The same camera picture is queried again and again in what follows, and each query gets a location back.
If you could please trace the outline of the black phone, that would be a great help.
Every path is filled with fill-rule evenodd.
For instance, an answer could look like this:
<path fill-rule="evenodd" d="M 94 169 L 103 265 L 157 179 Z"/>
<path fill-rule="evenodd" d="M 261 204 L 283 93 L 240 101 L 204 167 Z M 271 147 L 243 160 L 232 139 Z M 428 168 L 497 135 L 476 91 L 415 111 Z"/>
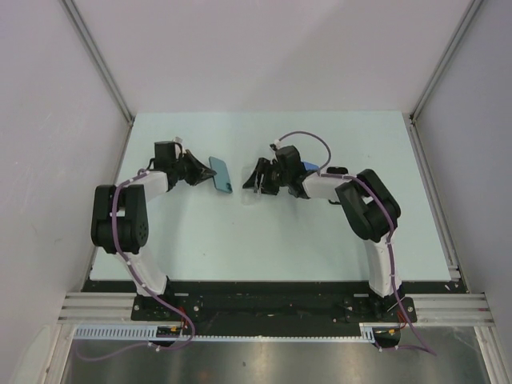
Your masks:
<path fill-rule="evenodd" d="M 213 177 L 215 189 L 225 194 L 232 194 L 233 187 L 226 163 L 216 157 L 209 157 L 209 163 L 210 168 L 216 173 Z"/>

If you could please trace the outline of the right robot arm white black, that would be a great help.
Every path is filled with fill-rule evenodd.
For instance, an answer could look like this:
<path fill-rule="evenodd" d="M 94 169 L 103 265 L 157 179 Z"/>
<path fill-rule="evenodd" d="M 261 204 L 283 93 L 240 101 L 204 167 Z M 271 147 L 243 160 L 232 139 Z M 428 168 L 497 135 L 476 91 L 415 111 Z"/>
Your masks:
<path fill-rule="evenodd" d="M 301 199 L 324 199 L 340 206 L 352 231 L 365 242 L 369 286 L 377 295 L 369 300 L 370 314 L 387 321 L 398 311 L 392 296 L 402 281 L 393 248 L 401 208 L 372 169 L 351 175 L 344 167 L 323 172 L 308 167 L 295 146 L 274 149 L 274 158 L 259 158 L 242 184 L 256 194 L 277 195 L 282 188 Z"/>

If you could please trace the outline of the blue phone without case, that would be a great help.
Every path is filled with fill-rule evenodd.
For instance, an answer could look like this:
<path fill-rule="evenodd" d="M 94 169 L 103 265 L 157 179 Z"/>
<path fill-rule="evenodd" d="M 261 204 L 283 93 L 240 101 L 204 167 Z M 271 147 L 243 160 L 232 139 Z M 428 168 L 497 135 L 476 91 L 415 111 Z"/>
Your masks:
<path fill-rule="evenodd" d="M 310 162 L 303 162 L 305 171 L 307 172 L 318 172 L 319 167 L 313 163 Z"/>

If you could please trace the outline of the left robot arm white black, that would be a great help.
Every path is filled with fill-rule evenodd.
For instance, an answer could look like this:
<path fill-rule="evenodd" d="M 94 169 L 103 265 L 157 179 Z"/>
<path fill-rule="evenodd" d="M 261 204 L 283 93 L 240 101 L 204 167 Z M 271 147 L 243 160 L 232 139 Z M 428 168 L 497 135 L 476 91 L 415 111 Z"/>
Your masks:
<path fill-rule="evenodd" d="M 123 264 L 138 294 L 151 297 L 148 308 L 161 320 L 175 314 L 177 301 L 166 293 L 169 279 L 147 245 L 147 205 L 170 192 L 180 181 L 196 186 L 216 175 L 177 139 L 156 142 L 149 166 L 135 176 L 118 185 L 100 185 L 95 189 L 90 229 L 93 244 Z"/>

